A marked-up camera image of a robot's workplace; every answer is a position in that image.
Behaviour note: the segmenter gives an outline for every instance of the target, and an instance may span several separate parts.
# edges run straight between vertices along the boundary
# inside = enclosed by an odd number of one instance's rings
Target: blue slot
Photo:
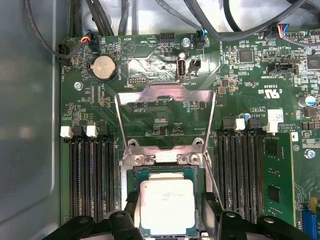
[[[310,210],[302,210],[302,226],[306,234],[317,240],[317,215]]]

